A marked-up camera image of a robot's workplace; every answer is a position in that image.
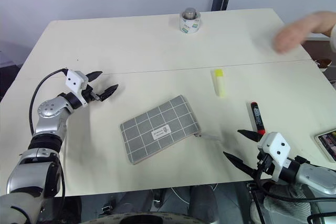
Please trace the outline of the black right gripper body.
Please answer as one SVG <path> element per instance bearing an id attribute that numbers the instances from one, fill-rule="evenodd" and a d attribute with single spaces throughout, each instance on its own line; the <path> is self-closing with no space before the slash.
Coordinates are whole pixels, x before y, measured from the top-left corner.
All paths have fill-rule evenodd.
<path id="1" fill-rule="evenodd" d="M 260 149 L 259 154 L 257 155 L 257 159 L 259 162 L 257 163 L 257 169 L 253 171 L 252 178 L 257 180 L 257 178 L 261 178 L 262 173 L 266 173 L 267 175 L 272 176 L 275 166 L 273 164 L 273 158 L 271 155 Z"/>

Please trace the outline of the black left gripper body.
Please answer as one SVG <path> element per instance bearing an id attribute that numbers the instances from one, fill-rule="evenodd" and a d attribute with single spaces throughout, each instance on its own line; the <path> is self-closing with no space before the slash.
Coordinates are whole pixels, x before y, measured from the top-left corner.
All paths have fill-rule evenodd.
<path id="1" fill-rule="evenodd" d="M 83 98 L 86 102 L 92 101 L 102 101 L 101 97 L 94 93 L 93 88 L 90 85 L 87 85 L 86 88 L 83 90 Z"/>

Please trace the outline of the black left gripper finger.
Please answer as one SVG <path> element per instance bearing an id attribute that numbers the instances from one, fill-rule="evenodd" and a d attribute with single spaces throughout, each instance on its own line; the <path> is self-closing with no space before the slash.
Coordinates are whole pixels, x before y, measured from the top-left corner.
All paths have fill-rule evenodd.
<path id="1" fill-rule="evenodd" d="M 94 72 L 86 74 L 86 77 L 88 78 L 88 81 L 93 81 L 97 79 L 101 74 L 102 74 L 102 71 L 94 71 Z"/>
<path id="2" fill-rule="evenodd" d="M 117 90 L 118 86 L 119 86 L 118 84 L 115 84 L 105 89 L 104 92 L 100 94 L 100 101 L 104 101 L 110 96 L 112 96 L 113 93 Z"/>

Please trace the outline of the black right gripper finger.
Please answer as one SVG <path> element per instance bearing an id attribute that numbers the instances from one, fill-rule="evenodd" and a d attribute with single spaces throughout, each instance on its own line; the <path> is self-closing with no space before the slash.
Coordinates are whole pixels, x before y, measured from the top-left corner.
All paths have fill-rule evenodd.
<path id="1" fill-rule="evenodd" d="M 259 142 L 263 137 L 262 134 L 250 130 L 237 130 L 237 132 L 254 142 Z"/>
<path id="2" fill-rule="evenodd" d="M 249 175 L 250 177 L 254 177 L 254 169 L 244 164 L 244 162 L 240 158 L 227 152 L 223 152 L 223 154 L 236 168 Z"/>

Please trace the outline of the person's bare hand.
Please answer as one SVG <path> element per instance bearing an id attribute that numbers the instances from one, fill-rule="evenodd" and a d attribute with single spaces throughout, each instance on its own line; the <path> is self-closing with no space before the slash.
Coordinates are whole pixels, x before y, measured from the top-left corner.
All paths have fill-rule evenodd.
<path id="1" fill-rule="evenodd" d="M 311 33 L 329 37 L 335 52 L 335 12 L 315 12 L 286 25 L 275 36 L 273 48 L 278 53 L 291 51 L 303 44 Z"/>

